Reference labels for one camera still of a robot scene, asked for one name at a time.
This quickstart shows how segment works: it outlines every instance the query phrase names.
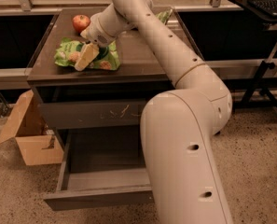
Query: apple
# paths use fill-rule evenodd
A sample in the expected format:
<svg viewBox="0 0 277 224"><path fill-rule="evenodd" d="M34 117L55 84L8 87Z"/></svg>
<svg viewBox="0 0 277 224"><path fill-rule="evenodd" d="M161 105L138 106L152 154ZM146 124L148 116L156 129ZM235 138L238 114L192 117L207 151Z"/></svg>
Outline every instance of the apple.
<svg viewBox="0 0 277 224"><path fill-rule="evenodd" d="M73 27L79 34L90 25L90 18L86 15L75 15L72 19Z"/></svg>

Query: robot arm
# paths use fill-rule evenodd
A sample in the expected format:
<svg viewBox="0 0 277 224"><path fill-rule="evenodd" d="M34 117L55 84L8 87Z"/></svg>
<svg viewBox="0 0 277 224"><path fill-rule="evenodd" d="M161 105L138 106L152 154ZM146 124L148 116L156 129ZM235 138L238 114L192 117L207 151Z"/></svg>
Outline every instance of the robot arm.
<svg viewBox="0 0 277 224"><path fill-rule="evenodd" d="M230 92L150 7L150 0L113 0L92 19L87 38L104 47L119 33L138 28L175 87L151 99L141 118L145 163L160 222L232 223L210 144L229 120Z"/></svg>

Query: cardboard box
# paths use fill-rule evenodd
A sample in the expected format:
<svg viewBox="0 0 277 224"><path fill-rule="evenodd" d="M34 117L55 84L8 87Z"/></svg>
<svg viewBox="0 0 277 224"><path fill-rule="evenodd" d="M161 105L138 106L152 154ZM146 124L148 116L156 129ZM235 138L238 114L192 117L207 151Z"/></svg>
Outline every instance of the cardboard box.
<svg viewBox="0 0 277 224"><path fill-rule="evenodd" d="M54 134L43 134L45 129L34 94L27 91L14 105L0 133L0 144L14 137L26 165L61 163L62 147Z"/></svg>

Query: cabinet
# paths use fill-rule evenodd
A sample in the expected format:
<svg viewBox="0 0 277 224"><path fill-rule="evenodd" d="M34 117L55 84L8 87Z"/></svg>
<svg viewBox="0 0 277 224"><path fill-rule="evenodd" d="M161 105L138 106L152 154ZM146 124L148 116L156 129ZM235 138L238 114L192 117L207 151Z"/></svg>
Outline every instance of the cabinet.
<svg viewBox="0 0 277 224"><path fill-rule="evenodd" d="M64 9L27 80L65 150L56 192L46 197L53 210L153 202L140 115L151 97L173 87L144 39L134 30L118 37L121 65L114 72L54 64L63 37L81 40L71 19L103 9ZM175 16L167 25L187 42Z"/></svg>

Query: speckled floor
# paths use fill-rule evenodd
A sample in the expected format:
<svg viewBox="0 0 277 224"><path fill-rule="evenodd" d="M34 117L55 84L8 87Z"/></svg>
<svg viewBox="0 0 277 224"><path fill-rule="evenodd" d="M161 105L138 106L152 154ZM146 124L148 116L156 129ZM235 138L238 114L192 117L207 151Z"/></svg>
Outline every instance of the speckled floor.
<svg viewBox="0 0 277 224"><path fill-rule="evenodd" d="M213 151L234 223L277 224L277 111L235 110ZM43 196L55 190L59 169L25 166L14 140L1 145L0 224L159 223L154 204L53 212Z"/></svg>

